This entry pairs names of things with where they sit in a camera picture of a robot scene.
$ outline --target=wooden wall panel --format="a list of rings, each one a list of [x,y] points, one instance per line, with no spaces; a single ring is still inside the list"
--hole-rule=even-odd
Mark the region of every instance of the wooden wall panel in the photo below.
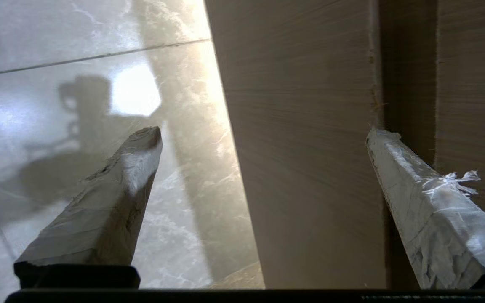
[[[433,164],[437,0],[380,0],[387,130]]]
[[[438,5],[437,150],[441,174],[475,169],[473,201],[485,211],[485,0]]]
[[[267,287],[385,287],[372,2],[206,4]]]

